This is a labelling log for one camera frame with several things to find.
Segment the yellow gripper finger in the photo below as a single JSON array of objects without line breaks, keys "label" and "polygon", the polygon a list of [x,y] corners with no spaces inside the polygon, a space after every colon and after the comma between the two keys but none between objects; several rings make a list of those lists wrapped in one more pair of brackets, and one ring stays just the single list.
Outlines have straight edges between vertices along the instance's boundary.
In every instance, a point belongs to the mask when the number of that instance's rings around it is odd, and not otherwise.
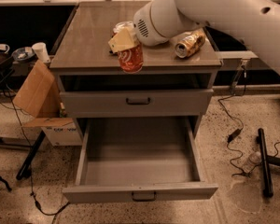
[{"label": "yellow gripper finger", "polygon": [[114,53],[132,49],[139,44],[134,28],[124,27],[117,32],[109,41],[108,45]]}]

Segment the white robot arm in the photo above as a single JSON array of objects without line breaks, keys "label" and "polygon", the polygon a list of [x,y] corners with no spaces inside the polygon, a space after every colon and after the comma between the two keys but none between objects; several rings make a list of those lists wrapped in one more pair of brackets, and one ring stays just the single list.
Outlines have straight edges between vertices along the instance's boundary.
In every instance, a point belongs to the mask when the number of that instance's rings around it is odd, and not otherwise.
[{"label": "white robot arm", "polygon": [[152,0],[133,26],[146,46],[210,26],[242,41],[280,76],[280,5],[270,0]]}]

